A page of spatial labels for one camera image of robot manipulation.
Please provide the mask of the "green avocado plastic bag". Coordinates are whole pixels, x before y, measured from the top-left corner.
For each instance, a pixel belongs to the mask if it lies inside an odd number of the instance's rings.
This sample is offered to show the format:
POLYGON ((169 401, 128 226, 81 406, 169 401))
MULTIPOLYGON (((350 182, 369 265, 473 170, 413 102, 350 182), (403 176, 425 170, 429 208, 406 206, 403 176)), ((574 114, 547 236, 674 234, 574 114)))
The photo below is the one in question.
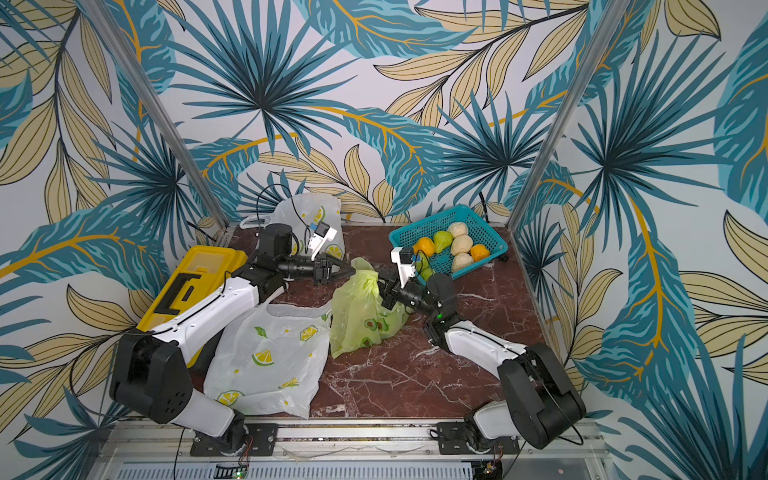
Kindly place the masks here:
POLYGON ((330 352, 333 358, 381 344, 394 337, 409 314, 401 304, 382 305, 379 273, 363 258, 351 262, 355 273, 332 297, 330 352))

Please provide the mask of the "orange pear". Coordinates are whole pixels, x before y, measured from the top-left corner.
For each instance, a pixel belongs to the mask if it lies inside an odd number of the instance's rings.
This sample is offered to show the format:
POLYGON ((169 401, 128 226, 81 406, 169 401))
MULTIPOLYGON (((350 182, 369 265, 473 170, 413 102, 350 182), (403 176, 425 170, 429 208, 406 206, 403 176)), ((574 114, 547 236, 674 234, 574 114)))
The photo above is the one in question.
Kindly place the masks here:
POLYGON ((436 253, 436 245, 430 237, 422 237, 413 246, 413 251, 415 254, 423 253, 430 258, 436 253))
POLYGON ((470 256, 475 263, 480 262, 490 256, 489 249, 482 244, 475 244, 470 249, 470 256))

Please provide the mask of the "small green pear back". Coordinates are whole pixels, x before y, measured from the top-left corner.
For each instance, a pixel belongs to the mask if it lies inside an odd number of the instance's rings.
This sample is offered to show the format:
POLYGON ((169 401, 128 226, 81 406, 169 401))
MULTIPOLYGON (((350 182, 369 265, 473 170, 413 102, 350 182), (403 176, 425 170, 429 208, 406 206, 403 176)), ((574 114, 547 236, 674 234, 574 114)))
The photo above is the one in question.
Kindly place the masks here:
POLYGON ((437 231, 433 235, 434 250, 436 254, 440 254, 445 249, 449 248, 453 243, 453 235, 448 231, 437 231))

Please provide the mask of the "white pear front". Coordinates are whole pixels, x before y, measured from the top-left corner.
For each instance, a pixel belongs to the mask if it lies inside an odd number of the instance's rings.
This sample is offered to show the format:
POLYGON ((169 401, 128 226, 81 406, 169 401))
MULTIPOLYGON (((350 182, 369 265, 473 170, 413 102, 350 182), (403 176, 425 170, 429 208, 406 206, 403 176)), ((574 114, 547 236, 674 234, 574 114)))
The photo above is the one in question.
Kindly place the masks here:
POLYGON ((452 272, 457 273, 465 268, 468 268, 473 263, 474 259, 469 253, 459 253, 453 257, 452 272))

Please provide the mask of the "white lemon plastic bag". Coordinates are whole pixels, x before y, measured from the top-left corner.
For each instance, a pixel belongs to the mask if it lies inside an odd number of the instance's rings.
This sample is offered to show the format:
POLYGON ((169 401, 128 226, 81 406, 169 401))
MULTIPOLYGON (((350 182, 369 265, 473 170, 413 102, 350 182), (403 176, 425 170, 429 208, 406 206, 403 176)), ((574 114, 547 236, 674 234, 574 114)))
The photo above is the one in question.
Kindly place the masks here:
POLYGON ((331 304, 265 303, 223 331, 203 383, 206 396, 245 415, 306 419, 329 353, 331 304))

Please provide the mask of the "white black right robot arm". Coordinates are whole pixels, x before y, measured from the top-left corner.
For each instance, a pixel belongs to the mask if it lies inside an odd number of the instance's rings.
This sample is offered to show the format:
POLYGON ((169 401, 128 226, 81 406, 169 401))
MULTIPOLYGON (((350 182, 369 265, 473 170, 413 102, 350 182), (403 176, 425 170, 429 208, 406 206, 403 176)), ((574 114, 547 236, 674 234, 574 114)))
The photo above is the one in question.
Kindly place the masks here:
POLYGON ((422 286, 386 276, 377 281, 382 305, 424 314, 424 332, 434 346, 463 357, 496 377, 504 399, 488 402, 464 419, 466 442, 485 450, 499 438, 518 437, 543 449, 587 414, 583 399, 553 350, 513 343, 482 330, 457 310, 453 281, 435 274, 422 286))

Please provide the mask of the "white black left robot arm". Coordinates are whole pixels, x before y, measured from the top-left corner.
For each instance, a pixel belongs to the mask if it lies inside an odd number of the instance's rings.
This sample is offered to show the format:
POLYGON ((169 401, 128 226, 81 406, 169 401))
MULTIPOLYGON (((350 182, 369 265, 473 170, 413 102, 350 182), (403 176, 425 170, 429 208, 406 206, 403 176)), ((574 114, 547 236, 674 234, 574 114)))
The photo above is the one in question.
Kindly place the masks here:
POLYGON ((205 344, 242 314, 268 302, 295 278, 315 284, 345 279, 346 262, 324 253, 336 229, 324 222, 309 228, 306 255, 293 253, 293 230, 272 223, 259 234, 256 251, 221 287, 186 312, 150 331, 133 329, 119 341, 110 398, 157 424, 172 423, 215 443, 228 455, 248 443, 244 416, 193 386, 187 364, 205 344))

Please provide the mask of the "teal plastic basket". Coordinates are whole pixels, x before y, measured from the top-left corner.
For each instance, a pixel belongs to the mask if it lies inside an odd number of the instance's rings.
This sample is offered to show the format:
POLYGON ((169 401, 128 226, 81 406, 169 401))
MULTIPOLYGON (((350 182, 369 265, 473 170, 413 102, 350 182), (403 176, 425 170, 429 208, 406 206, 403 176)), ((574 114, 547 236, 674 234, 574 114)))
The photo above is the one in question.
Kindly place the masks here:
POLYGON ((389 234, 393 247, 416 255, 417 278, 432 274, 458 279, 508 251, 508 245, 483 218, 457 206, 401 227, 389 234))

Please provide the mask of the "yellow tool box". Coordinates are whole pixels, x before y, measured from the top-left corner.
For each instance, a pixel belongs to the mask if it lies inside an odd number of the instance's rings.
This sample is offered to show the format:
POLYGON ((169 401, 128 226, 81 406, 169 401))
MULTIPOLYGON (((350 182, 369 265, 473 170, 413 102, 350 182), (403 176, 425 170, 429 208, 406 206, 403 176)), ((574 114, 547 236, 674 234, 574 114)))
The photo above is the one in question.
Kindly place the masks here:
POLYGON ((165 341, 178 340, 186 365, 193 366, 210 339, 256 305, 250 283, 234 276, 246 259, 231 248, 191 248, 137 330, 120 341, 118 355, 145 368, 165 341))

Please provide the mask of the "aluminium left frame post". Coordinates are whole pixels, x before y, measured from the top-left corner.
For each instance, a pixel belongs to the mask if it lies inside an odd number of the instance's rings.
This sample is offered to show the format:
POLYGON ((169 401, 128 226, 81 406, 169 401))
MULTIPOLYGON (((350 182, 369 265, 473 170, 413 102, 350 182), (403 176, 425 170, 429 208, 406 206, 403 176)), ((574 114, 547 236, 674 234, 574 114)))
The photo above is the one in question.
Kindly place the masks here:
POLYGON ((201 171, 198 169, 171 116, 162 105, 140 61, 131 52, 128 39, 120 32, 119 25, 105 5, 105 2, 84 0, 81 4, 85 13, 93 22, 96 32, 112 53, 116 64, 132 84, 138 99, 143 103, 149 117, 154 121, 156 129, 166 140, 182 170, 186 173, 191 186, 197 190, 208 214, 219 228, 227 230, 230 225, 228 217, 224 214, 219 201, 207 186, 201 171))

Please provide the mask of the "aluminium frame post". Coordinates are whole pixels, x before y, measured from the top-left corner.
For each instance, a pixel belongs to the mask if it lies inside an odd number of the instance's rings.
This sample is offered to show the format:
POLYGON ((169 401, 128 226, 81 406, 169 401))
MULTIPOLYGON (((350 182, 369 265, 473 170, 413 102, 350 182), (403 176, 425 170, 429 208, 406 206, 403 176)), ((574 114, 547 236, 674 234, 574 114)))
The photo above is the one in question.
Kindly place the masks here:
POLYGON ((521 224, 527 204, 535 195, 536 186, 540 182, 547 163, 556 149, 557 142, 563 135, 571 115, 577 109, 586 88, 596 72, 603 52, 609 47, 613 34, 619 28, 623 14, 627 11, 629 1, 610 1, 605 13, 590 42, 587 44, 583 63, 574 73, 574 77, 565 92, 557 114, 551 124, 550 130, 544 139, 537 157, 529 170, 524 184, 507 222, 510 233, 513 233, 521 224))
POLYGON ((156 129, 166 140, 182 170, 186 173, 191 186, 197 190, 208 214, 219 228, 227 230, 230 225, 228 217, 224 214, 219 201, 207 186, 201 171, 198 169, 171 116, 162 105, 140 61, 131 52, 128 39, 120 32, 119 25, 105 5, 105 2, 84 0, 81 4, 85 13, 93 22, 96 32, 112 53, 116 64, 132 84, 138 99, 143 103, 149 117, 154 121, 156 129))

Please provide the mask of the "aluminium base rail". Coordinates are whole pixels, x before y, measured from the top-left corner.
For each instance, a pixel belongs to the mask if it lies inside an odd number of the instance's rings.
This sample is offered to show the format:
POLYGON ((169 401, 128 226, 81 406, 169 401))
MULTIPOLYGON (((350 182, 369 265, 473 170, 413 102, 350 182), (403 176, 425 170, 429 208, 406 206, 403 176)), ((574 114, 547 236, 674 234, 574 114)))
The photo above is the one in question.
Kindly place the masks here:
POLYGON ((593 421, 543 450, 518 437, 485 451, 459 442, 456 419, 253 418, 247 458, 216 456, 189 431, 117 424, 91 479, 616 479, 593 421))

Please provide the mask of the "aluminium right frame post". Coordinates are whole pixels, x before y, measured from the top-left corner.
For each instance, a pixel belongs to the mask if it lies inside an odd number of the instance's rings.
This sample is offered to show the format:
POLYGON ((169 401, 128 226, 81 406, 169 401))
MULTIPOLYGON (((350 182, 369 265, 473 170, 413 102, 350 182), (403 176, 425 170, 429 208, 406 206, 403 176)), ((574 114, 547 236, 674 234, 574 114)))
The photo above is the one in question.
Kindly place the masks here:
POLYGON ((627 11, 629 1, 610 1, 605 13, 590 42, 587 44, 583 63, 574 73, 574 77, 565 92, 557 114, 551 124, 550 130, 544 139, 537 157, 529 170, 524 184, 507 222, 510 233, 513 233, 521 224, 527 204, 535 195, 536 186, 540 182, 547 163, 556 149, 557 142, 563 135, 571 115, 577 109, 586 88, 596 72, 603 52, 609 47, 613 34, 619 28, 623 14, 627 11))

